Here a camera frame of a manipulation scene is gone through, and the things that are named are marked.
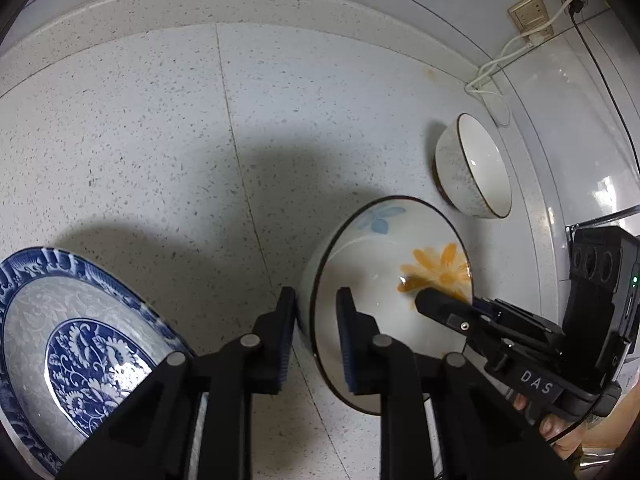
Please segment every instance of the white power cord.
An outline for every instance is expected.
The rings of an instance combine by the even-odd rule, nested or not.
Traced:
[[[527,30],[527,31],[525,31],[525,32],[523,32],[523,33],[521,33],[521,34],[519,34],[517,36],[514,36],[509,41],[507,41],[507,43],[505,43],[504,47],[500,51],[500,54],[498,54],[498,57],[496,59],[492,59],[491,61],[485,63],[480,68],[478,68],[478,72],[476,73],[476,78],[466,84],[465,91],[468,94],[475,94],[475,95],[478,95],[478,94],[490,94],[490,95],[498,96],[502,100],[502,102],[506,106],[507,111],[509,113],[509,117],[508,117],[506,123],[501,123],[492,114],[491,110],[489,110],[489,108],[487,108],[489,110],[489,113],[492,115],[492,118],[494,118],[495,123],[498,126],[506,127],[506,126],[509,126],[509,124],[511,123],[511,108],[510,108],[507,100],[504,98],[504,96],[502,94],[500,94],[500,92],[493,92],[493,91],[489,91],[489,90],[479,90],[478,88],[475,88],[475,85],[477,85],[479,82],[481,82],[485,78],[491,77],[492,70],[498,65],[498,63],[501,63],[501,62],[506,61],[508,59],[511,59],[513,57],[519,56],[520,54],[524,54],[530,48],[532,48],[534,46],[538,46],[539,44],[541,44],[544,40],[543,40],[542,36],[540,36],[538,33],[541,32],[542,30],[545,30],[549,25],[551,25],[553,22],[555,22],[555,20],[557,20],[560,17],[560,15],[564,12],[564,10],[569,6],[569,4],[572,1],[574,1],[574,0],[565,0],[564,3],[562,4],[562,6],[558,9],[558,11],[551,17],[551,19],[549,19],[548,21],[546,21],[542,25],[539,25],[536,28],[533,28],[531,30]],[[510,54],[505,54],[505,52],[509,49],[509,47],[515,41],[518,41],[521,38],[527,38],[527,37],[529,37],[529,41],[527,41],[527,43],[525,43],[523,47],[519,48],[518,50],[516,50],[514,52],[511,52]]]

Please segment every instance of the white ceramic bowl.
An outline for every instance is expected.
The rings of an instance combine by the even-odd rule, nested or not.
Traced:
[[[460,114],[436,145],[434,178],[458,210],[480,218],[506,218],[511,211],[507,169],[489,132]]]
[[[351,288],[356,308],[376,318],[380,332],[414,352],[443,357],[462,351],[465,337],[415,308],[425,286],[471,302],[465,249],[453,226],[430,204],[408,196],[375,200],[356,211],[317,249],[298,289],[298,323],[324,380],[345,403],[380,413],[379,396],[354,396],[344,379],[335,293]]]

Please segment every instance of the orange flower design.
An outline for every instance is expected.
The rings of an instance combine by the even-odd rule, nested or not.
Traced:
[[[471,272],[464,251],[450,243],[442,254],[432,247],[414,250],[414,258],[419,265],[400,266],[404,278],[400,278],[398,292],[411,292],[432,286],[458,298],[471,301]]]

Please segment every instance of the wall tile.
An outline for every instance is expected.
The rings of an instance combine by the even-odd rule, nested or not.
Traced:
[[[582,26],[632,132],[640,120],[609,58]],[[640,200],[628,139],[593,61],[569,30],[509,65],[551,167],[564,222],[596,218]],[[640,142],[634,134],[635,142]]]
[[[640,54],[620,20],[608,10],[585,25],[599,42],[595,46],[601,47],[613,63],[636,108],[640,107]]]
[[[510,103],[511,121],[508,126],[498,130],[514,168],[518,170],[518,182],[529,215],[538,261],[542,315],[557,322],[558,280],[566,279],[569,275],[569,256],[558,190],[538,133],[513,86],[504,72],[498,72],[494,82],[497,87],[487,85],[484,89],[499,89]],[[491,109],[500,117],[500,113],[504,113],[504,104],[495,103],[494,107]],[[506,118],[500,118],[500,121],[505,123]]]
[[[346,0],[99,0],[31,34],[0,58],[0,95],[50,63],[90,46],[163,27],[257,22],[322,30],[428,60],[463,80],[476,68],[399,20]]]

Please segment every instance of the blue and white plate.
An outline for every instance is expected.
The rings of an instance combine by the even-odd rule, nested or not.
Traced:
[[[0,324],[0,420],[52,475],[167,354],[192,354],[125,285],[51,248],[0,264]]]

